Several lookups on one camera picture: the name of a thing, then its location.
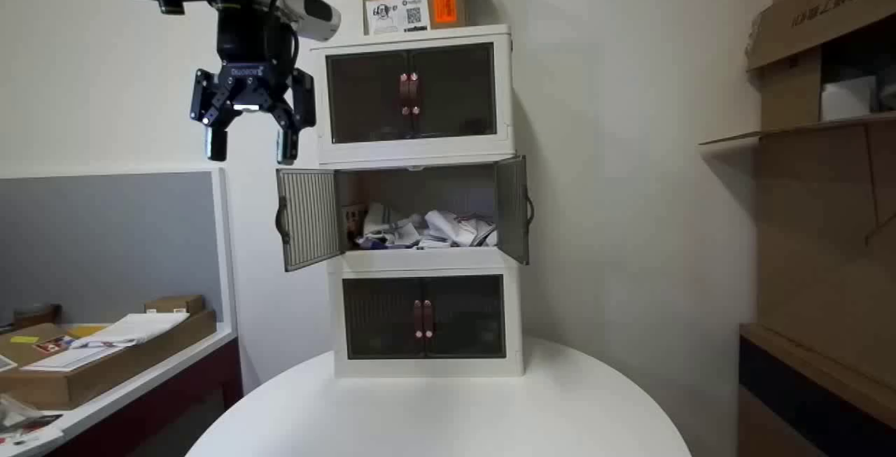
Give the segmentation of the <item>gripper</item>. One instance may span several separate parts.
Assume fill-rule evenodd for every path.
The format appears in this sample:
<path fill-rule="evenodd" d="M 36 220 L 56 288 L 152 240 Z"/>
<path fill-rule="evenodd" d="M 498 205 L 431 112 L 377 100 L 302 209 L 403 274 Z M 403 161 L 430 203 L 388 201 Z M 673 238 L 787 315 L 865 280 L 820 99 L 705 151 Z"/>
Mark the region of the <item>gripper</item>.
<path fill-rule="evenodd" d="M 316 126 L 314 77 L 293 68 L 294 47 L 291 26 L 264 10 L 218 7 L 220 73 L 197 70 L 190 102 L 190 118 L 204 126 L 208 160 L 227 160 L 228 127 L 238 116 L 236 109 L 271 113 L 279 128 L 277 162 L 294 164 L 301 131 Z"/>

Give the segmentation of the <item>tinted cabinet door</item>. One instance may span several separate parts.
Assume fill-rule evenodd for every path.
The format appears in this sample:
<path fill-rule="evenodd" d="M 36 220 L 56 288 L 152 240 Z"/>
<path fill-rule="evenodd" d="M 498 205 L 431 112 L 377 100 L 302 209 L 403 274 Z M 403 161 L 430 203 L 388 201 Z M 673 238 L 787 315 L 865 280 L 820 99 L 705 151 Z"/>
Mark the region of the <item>tinted cabinet door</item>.
<path fill-rule="evenodd" d="M 345 53 L 325 59 L 332 143 L 407 139 L 412 122 L 401 113 L 403 51 Z"/>
<path fill-rule="evenodd" d="M 348 359 L 423 358 L 415 311 L 423 302 L 419 279 L 345 279 L 342 287 Z"/>
<path fill-rule="evenodd" d="M 277 199 L 288 201 L 290 244 L 283 246 L 283 268 L 294 272 L 343 254 L 336 172 L 320 168 L 276 170 Z"/>
<path fill-rule="evenodd" d="M 492 43 L 423 48 L 409 58 L 420 82 L 417 138 L 496 134 Z"/>
<path fill-rule="evenodd" d="M 525 156 L 495 163 L 497 246 L 519 263 L 529 264 L 529 195 Z"/>
<path fill-rule="evenodd" d="M 434 307 L 426 357 L 505 358 L 505 300 L 500 275 L 429 276 L 423 296 Z"/>

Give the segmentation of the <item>small printed card box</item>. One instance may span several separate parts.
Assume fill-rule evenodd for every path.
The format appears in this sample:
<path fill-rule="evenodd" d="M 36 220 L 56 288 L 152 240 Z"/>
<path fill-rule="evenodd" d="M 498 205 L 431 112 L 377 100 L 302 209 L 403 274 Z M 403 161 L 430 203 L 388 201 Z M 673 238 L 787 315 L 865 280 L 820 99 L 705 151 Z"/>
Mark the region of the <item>small printed card box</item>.
<path fill-rule="evenodd" d="M 364 221 L 367 218 L 367 214 L 367 203 L 354 203 L 342 206 L 342 217 L 347 237 L 356 238 L 363 236 Z"/>

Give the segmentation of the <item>grey partition panel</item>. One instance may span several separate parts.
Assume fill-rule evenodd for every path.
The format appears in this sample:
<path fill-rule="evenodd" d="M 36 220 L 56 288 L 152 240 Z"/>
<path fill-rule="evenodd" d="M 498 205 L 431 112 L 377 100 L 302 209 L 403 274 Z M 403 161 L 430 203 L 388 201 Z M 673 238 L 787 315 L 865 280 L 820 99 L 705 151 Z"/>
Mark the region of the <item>grey partition panel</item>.
<path fill-rule="evenodd" d="M 0 177 L 0 322 L 53 303 L 112 322 L 170 295 L 236 316 L 221 168 Z"/>

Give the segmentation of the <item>small cardboard box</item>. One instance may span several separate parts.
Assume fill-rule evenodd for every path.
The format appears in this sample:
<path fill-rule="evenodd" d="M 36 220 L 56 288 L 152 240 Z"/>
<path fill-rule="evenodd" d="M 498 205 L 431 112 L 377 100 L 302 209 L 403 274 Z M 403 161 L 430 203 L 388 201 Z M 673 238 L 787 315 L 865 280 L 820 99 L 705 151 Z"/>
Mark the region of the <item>small cardboard box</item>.
<path fill-rule="evenodd" d="M 194 316 L 206 309 L 202 295 L 168 295 L 147 302 L 143 306 L 144 313 L 184 313 Z"/>

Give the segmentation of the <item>labelled cardboard box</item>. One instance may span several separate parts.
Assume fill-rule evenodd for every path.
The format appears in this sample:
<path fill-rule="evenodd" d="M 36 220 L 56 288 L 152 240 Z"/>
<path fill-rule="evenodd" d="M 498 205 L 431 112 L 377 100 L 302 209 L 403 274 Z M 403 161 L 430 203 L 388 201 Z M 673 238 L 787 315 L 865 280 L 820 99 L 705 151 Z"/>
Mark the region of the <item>labelled cardboard box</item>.
<path fill-rule="evenodd" d="M 365 35 L 457 29 L 468 24 L 466 0 L 362 0 Z"/>

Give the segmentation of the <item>white stacked storage cabinet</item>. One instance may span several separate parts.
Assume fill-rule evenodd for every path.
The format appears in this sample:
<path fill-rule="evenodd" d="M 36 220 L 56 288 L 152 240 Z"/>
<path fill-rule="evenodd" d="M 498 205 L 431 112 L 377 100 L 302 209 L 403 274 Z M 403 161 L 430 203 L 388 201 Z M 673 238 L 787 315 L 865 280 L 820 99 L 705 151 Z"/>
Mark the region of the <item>white stacked storage cabinet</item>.
<path fill-rule="evenodd" d="M 403 51 L 412 74 L 410 53 L 470 43 L 492 43 L 495 71 L 496 134 L 468 137 L 417 138 L 410 111 L 412 135 L 407 139 L 333 144 L 326 57 L 345 53 Z M 320 169 L 336 172 L 343 254 L 317 263 L 327 279 L 334 335 L 334 370 L 339 377 L 520 377 L 524 374 L 521 317 L 522 266 L 499 247 L 438 248 L 432 250 L 361 250 L 347 237 L 342 206 L 381 203 L 404 215 L 431 209 L 459 216 L 479 215 L 496 222 L 495 163 L 519 152 L 512 103 L 512 32 L 506 24 L 436 29 L 407 34 L 358 37 L 311 50 L 316 86 L 316 143 Z M 503 277 L 505 358 L 350 360 L 344 326 L 342 281 L 345 279 L 416 278 L 495 274 Z"/>

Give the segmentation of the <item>stack of white papers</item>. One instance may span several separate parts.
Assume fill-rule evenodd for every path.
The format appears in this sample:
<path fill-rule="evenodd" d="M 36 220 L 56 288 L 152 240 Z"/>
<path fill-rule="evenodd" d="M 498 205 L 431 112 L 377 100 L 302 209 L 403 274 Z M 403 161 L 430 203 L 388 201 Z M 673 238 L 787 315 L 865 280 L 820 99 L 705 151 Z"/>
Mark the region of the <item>stack of white papers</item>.
<path fill-rule="evenodd" d="M 53 373 L 74 371 L 115 352 L 157 338 L 188 320 L 189 316 L 185 311 L 128 314 L 85 338 L 74 339 L 64 335 L 45 340 L 36 343 L 36 347 L 46 356 L 20 369 Z"/>

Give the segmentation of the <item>flat cardboard tray box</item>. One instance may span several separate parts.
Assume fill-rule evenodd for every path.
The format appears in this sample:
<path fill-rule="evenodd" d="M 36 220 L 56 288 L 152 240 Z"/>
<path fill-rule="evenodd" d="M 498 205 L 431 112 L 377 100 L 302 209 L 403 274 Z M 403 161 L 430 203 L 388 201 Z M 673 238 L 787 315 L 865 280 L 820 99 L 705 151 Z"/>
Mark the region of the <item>flat cardboard tray box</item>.
<path fill-rule="evenodd" d="M 71 372 L 13 368 L 0 373 L 0 394 L 38 410 L 72 410 L 173 357 L 217 330 L 214 310 L 200 311 L 172 330 Z"/>

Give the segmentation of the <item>white and maroon desk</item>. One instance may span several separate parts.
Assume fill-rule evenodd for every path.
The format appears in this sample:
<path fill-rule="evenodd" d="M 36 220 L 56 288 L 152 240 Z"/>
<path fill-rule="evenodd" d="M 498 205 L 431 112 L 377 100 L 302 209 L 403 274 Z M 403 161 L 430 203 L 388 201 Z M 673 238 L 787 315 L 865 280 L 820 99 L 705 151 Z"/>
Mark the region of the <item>white and maroon desk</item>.
<path fill-rule="evenodd" d="M 244 395 L 238 335 L 223 324 L 198 343 L 90 400 L 64 410 L 0 457 L 126 457 L 212 396 L 230 408 Z"/>

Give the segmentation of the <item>clear plastic bag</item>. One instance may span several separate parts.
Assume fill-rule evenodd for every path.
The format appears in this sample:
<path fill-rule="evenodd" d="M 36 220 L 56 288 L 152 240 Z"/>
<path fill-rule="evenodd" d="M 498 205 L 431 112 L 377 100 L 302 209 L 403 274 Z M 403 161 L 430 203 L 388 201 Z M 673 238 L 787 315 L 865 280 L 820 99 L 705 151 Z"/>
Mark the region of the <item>clear plastic bag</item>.
<path fill-rule="evenodd" d="M 54 426 L 58 418 L 0 394 L 0 450 L 37 447 L 62 438 L 63 433 Z"/>

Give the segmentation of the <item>stack of cardboard boxes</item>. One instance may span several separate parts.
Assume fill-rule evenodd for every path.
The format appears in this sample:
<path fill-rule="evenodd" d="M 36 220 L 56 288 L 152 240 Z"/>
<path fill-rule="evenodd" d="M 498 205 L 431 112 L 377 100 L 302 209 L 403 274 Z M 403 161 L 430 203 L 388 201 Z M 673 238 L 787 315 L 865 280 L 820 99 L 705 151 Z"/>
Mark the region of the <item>stack of cardboard boxes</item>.
<path fill-rule="evenodd" d="M 746 73 L 757 322 L 896 389 L 896 0 L 772 0 Z M 820 88 L 877 79 L 878 110 L 820 121 Z"/>

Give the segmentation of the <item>white box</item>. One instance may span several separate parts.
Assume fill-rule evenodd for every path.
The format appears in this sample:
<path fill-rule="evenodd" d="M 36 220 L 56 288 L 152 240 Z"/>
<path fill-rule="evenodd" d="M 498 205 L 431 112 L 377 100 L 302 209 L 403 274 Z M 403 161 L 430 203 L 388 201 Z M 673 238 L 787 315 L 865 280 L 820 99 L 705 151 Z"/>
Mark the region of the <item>white box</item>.
<path fill-rule="evenodd" d="M 828 82 L 820 88 L 822 122 L 871 115 L 877 110 L 877 79 L 874 76 Z"/>

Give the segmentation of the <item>dark wooden sideboard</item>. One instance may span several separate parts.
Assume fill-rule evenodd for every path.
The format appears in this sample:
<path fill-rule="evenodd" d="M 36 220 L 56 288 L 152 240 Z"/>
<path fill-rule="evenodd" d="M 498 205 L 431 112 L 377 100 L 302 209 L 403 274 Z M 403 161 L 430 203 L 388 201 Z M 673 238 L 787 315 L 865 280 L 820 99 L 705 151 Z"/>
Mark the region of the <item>dark wooden sideboard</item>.
<path fill-rule="evenodd" d="M 896 457 L 893 387 L 757 323 L 737 381 L 737 457 Z"/>

